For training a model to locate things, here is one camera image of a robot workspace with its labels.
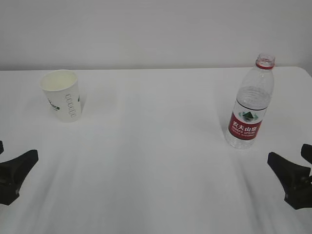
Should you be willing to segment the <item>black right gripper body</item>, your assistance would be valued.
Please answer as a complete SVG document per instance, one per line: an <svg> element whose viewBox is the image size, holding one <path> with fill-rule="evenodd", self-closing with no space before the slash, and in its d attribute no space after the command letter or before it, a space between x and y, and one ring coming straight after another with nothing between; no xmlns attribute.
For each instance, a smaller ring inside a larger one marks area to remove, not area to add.
<svg viewBox="0 0 312 234"><path fill-rule="evenodd" d="M295 210L312 207L312 176L295 177L285 192L285 202Z"/></svg>

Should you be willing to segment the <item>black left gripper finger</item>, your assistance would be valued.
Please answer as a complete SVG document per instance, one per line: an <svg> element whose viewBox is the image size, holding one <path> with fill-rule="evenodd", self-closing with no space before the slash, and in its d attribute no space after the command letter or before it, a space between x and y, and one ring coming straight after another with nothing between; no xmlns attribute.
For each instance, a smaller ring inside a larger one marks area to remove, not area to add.
<svg viewBox="0 0 312 234"><path fill-rule="evenodd" d="M2 153L3 153L3 142L0 141L0 154L2 154Z"/></svg>
<svg viewBox="0 0 312 234"><path fill-rule="evenodd" d="M0 164L0 184L20 188L38 160L38 151L30 150L17 158L2 162Z"/></svg>

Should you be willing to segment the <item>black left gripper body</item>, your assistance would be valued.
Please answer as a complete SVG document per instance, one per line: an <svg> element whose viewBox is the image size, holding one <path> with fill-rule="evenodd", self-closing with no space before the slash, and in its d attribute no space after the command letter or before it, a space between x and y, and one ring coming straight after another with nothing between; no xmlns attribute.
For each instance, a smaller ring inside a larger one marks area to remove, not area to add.
<svg viewBox="0 0 312 234"><path fill-rule="evenodd" d="M0 203L12 204L19 197L19 187L13 182L0 180Z"/></svg>

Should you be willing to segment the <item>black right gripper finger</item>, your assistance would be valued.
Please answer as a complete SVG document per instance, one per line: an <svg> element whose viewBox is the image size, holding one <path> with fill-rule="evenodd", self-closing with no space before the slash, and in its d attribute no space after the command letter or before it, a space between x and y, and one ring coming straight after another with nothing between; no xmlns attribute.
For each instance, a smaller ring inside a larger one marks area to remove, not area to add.
<svg viewBox="0 0 312 234"><path fill-rule="evenodd" d="M312 146L303 144L301 148L301 156L309 163L312 163Z"/></svg>
<svg viewBox="0 0 312 234"><path fill-rule="evenodd" d="M267 163L284 190L303 190L310 186L309 167L292 163L274 152L268 154Z"/></svg>

